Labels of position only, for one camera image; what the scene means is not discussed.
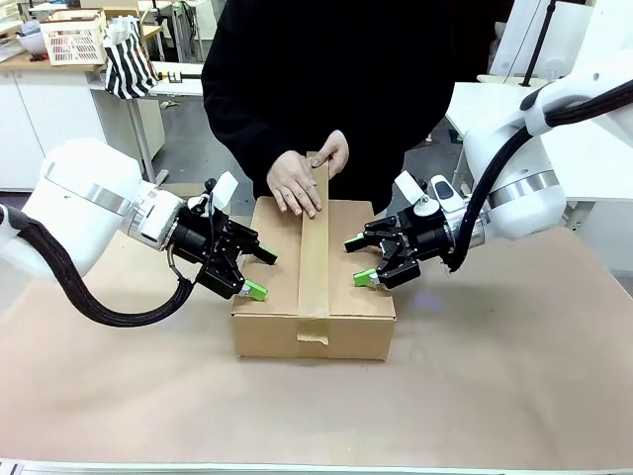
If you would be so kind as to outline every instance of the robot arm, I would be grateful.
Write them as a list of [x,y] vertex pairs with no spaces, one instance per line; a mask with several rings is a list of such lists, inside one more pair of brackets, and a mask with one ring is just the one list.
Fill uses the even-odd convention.
[[[142,181],[136,161],[94,139],[69,142],[52,151],[41,180],[22,211],[0,205],[0,257],[27,272],[56,279],[71,303],[88,318],[115,327],[158,322],[175,312],[200,283],[228,299],[263,300],[267,291],[239,272],[237,260],[253,254],[268,264],[276,255],[257,233],[231,221],[222,209],[236,181],[225,173],[209,180],[207,193],[185,203]],[[116,230],[156,250],[166,250],[178,277],[172,298],[143,314],[113,312],[90,294],[84,276]],[[176,268],[173,256],[201,264],[194,282]]]
[[539,136],[553,128],[596,119],[633,146],[633,50],[527,96],[519,107],[470,129],[464,148],[476,188],[464,199],[443,176],[431,181],[435,201],[408,173],[397,180],[410,208],[374,223],[345,246],[379,246],[376,269],[354,276],[356,285],[401,285],[420,275],[418,261],[440,256],[459,269],[470,247],[494,238],[518,239],[557,226],[566,196]]

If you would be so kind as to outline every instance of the cardboard box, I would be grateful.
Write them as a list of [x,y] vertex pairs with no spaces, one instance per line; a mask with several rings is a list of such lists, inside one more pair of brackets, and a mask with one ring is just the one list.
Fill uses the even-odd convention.
[[[244,262],[244,276],[269,293],[264,302],[235,300],[232,325],[237,353],[387,359],[396,316],[391,294],[354,287],[352,280],[354,273],[375,267],[380,256],[370,249],[348,254],[343,246],[372,220],[372,207],[364,202],[329,201],[312,223],[308,218],[304,223],[290,213],[281,214],[272,198],[257,200],[252,227],[279,258],[272,267],[252,256]],[[322,239],[323,227],[326,239]],[[319,239],[327,243],[318,245]],[[302,267],[301,261],[309,260],[312,264]],[[320,309],[323,291],[324,309]]]

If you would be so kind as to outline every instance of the bowl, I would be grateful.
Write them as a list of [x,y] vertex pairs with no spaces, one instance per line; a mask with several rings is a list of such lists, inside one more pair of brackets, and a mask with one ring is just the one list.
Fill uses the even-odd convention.
[[42,32],[28,35],[27,37],[17,37],[22,48],[31,54],[46,54],[46,44],[44,43],[44,35]]

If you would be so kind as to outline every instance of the black sweater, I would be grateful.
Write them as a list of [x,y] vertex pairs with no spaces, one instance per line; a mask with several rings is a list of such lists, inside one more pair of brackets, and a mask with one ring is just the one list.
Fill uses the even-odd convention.
[[203,70],[216,137],[269,194],[284,151],[336,129],[349,162],[330,198],[391,199],[407,150],[441,120],[454,85],[448,0],[228,0]]

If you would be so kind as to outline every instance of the black and white striped bag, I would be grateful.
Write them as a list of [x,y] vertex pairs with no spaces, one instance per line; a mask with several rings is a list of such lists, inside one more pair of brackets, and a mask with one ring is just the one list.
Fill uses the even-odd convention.
[[131,22],[128,38],[114,45],[104,40],[108,55],[106,91],[121,99],[144,97],[158,83],[158,76],[140,43],[138,20]]

